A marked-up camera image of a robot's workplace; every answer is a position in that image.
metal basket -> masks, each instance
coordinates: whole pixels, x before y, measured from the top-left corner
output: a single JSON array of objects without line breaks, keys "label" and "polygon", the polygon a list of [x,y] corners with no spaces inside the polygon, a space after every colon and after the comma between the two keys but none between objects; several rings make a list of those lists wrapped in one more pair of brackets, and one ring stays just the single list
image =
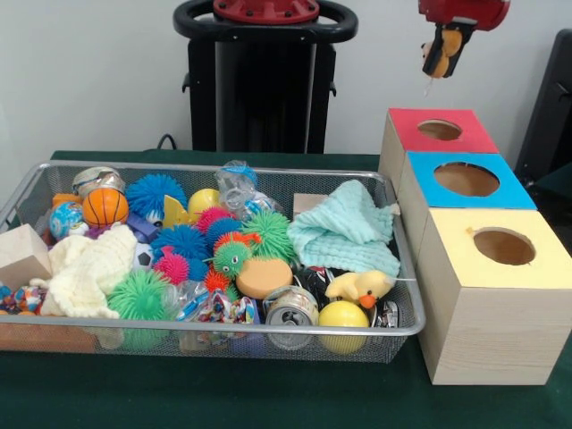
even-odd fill
[{"label": "metal basket", "polygon": [[[38,233],[47,225],[52,196],[70,192],[75,174],[99,163],[58,162],[41,164],[24,178],[0,212],[5,230],[9,222],[29,223]],[[186,194],[215,188],[216,166],[105,163],[119,170],[127,183],[150,172],[171,175]],[[294,193],[329,194],[344,181],[361,181],[378,206],[395,202],[391,185],[373,172],[335,172],[256,169],[258,188],[275,198],[287,214],[292,213]],[[392,251],[401,261],[400,278],[414,279],[403,225],[394,223]],[[206,324],[152,322],[70,317],[29,317],[0,315],[0,349],[114,353],[158,356],[198,356],[217,358],[277,358],[326,361],[389,363],[409,335],[421,331],[425,314],[415,281],[397,281],[388,299],[400,309],[397,328],[334,328],[320,326],[271,326],[246,324]],[[291,336],[304,347],[286,350],[278,347]],[[364,343],[353,353],[334,353],[324,345],[334,342],[342,351]]]}]

orange koosh ball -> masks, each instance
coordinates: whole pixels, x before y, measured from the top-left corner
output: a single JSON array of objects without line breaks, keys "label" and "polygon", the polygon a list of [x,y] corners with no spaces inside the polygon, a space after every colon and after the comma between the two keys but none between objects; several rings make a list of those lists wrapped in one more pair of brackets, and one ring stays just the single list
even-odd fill
[{"label": "orange koosh ball", "polygon": [[95,189],[83,200],[83,220],[89,226],[103,228],[115,222],[125,223],[128,215],[127,199],[117,189]]}]

black cable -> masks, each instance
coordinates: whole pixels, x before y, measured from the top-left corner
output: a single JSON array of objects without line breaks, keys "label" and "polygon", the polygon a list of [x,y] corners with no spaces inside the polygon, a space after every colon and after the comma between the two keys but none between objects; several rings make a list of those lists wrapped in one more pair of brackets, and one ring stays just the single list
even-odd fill
[{"label": "black cable", "polygon": [[160,139],[159,139],[159,144],[157,145],[157,149],[160,149],[161,147],[163,147],[163,143],[165,140],[169,139],[171,141],[171,147],[172,150],[177,150],[177,143],[175,143],[175,139],[172,137],[171,134],[164,134]]}]

yellow rubber duck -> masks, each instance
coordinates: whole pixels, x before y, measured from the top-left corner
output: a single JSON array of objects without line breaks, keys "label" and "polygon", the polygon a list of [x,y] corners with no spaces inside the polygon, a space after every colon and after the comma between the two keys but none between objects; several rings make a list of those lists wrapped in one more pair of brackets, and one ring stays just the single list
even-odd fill
[{"label": "yellow rubber duck", "polygon": [[355,304],[359,303],[363,308],[371,308],[394,284],[395,279],[381,271],[345,273],[333,279],[325,291],[325,296],[341,297]]}]

green table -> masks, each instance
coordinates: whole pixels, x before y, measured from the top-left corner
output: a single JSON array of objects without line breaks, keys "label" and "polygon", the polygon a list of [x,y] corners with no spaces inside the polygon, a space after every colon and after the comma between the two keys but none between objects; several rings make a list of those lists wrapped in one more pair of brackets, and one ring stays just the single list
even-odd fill
[{"label": "green table", "polygon": [[[377,169],[377,156],[345,155],[165,150],[56,152],[54,159]],[[389,365],[30,353],[1,359],[4,427],[572,427],[572,341],[543,387],[432,386],[416,338]]]}]

